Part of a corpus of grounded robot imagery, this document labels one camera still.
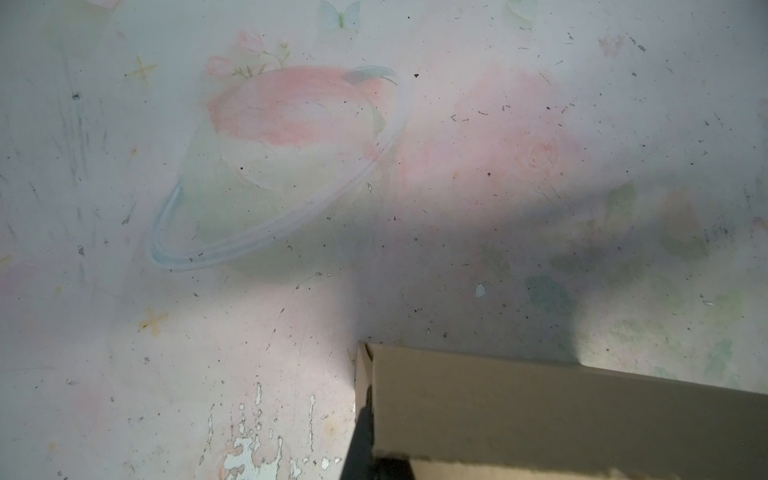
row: painted wall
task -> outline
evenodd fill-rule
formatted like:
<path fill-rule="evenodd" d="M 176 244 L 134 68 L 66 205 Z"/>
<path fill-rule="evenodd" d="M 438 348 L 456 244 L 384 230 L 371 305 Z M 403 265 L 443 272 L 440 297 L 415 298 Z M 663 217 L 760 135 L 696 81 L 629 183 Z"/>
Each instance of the painted wall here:
<path fill-rule="evenodd" d="M 0 477 L 335 478 L 361 339 L 768 393 L 731 4 L 3 2 Z"/>

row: scuff mark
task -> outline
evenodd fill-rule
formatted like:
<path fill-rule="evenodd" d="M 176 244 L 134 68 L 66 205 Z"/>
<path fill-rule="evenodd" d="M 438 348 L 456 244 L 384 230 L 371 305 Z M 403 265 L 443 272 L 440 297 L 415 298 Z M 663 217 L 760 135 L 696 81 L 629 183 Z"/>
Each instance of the scuff mark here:
<path fill-rule="evenodd" d="M 312 428 L 314 416 L 315 416 L 315 395 L 312 394 L 310 396 L 310 452 L 314 452 L 313 442 L 314 442 L 314 431 Z"/>
<path fill-rule="evenodd" d="M 136 208 L 136 203 L 134 202 L 133 205 L 131 205 L 131 209 L 128 211 L 128 215 L 125 217 L 125 220 L 123 220 L 123 225 L 128 225 L 128 222 L 131 221 L 131 214 L 134 212 L 134 208 Z"/>
<path fill-rule="evenodd" d="M 35 189 L 35 185 L 32 185 L 32 182 L 29 182 L 29 187 L 32 189 L 32 193 L 35 195 L 35 198 L 40 201 L 40 197 L 38 196 L 38 191 Z"/>
<path fill-rule="evenodd" d="M 5 225 L 8 227 L 8 231 L 11 232 L 11 238 L 13 238 L 13 241 L 18 243 L 18 237 L 16 236 L 16 232 L 13 231 L 13 228 L 11 227 L 11 224 L 6 221 Z"/>

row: paint chip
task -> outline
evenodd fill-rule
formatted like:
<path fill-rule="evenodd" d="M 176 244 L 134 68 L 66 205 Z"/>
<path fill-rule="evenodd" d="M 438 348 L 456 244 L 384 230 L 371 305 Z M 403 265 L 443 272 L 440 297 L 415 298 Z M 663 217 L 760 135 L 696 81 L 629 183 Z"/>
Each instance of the paint chip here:
<path fill-rule="evenodd" d="M 296 480 L 299 478 L 299 475 L 301 475 L 301 468 L 299 468 L 299 464 L 296 460 L 292 458 L 290 459 L 290 479 Z"/>
<path fill-rule="evenodd" d="M 315 416 L 315 395 L 312 394 L 310 396 L 310 452 L 314 452 L 313 442 L 314 442 L 314 431 L 312 430 L 312 424 Z"/>

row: pink flower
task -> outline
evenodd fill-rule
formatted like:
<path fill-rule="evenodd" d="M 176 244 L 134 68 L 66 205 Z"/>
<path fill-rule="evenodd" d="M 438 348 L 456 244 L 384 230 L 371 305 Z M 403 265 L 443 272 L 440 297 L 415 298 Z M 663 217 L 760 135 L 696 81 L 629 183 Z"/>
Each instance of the pink flower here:
<path fill-rule="evenodd" d="M 210 119 L 219 134 L 244 141 L 293 146 L 370 142 L 370 115 L 358 115 L 368 100 L 344 79 L 346 72 L 288 67 L 256 75 L 213 99 Z"/>
<path fill-rule="evenodd" d="M 215 56 L 208 58 L 208 62 L 205 64 L 205 71 L 214 77 L 226 77 L 233 74 L 235 67 L 226 58 Z"/>
<path fill-rule="evenodd" d="M 252 54 L 258 55 L 264 51 L 264 41 L 261 39 L 261 35 L 250 33 L 240 30 L 235 37 L 235 45 L 238 48 L 249 51 Z"/>

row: peeling paint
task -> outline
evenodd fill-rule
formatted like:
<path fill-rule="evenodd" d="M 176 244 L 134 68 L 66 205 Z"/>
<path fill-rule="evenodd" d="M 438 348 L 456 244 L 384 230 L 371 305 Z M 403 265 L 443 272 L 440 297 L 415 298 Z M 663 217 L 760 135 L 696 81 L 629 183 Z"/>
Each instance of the peeling paint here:
<path fill-rule="evenodd" d="M 205 442 L 205 447 L 203 448 L 203 453 L 200 455 L 200 462 L 197 463 L 198 466 L 203 464 L 203 460 L 205 460 L 205 452 L 210 452 L 210 442 L 214 439 L 214 406 L 210 406 L 211 414 L 208 416 L 208 439 Z"/>
<path fill-rule="evenodd" d="M 283 457 L 283 437 L 277 437 L 277 453 L 273 461 L 267 462 L 262 458 L 259 465 L 254 465 L 253 454 L 260 446 L 258 435 L 255 440 L 248 437 L 235 439 L 233 447 L 243 447 L 243 451 L 238 455 L 227 453 L 223 467 L 230 473 L 225 480 L 276 480 L 280 459 Z"/>
<path fill-rule="evenodd" d="M 293 458 L 290 459 L 290 479 L 296 480 L 301 475 L 301 468 L 299 468 L 298 462 Z"/>
<path fill-rule="evenodd" d="M 315 415 L 315 396 L 312 394 L 310 396 L 310 452 L 314 452 L 314 432 L 312 430 L 312 423 Z"/>

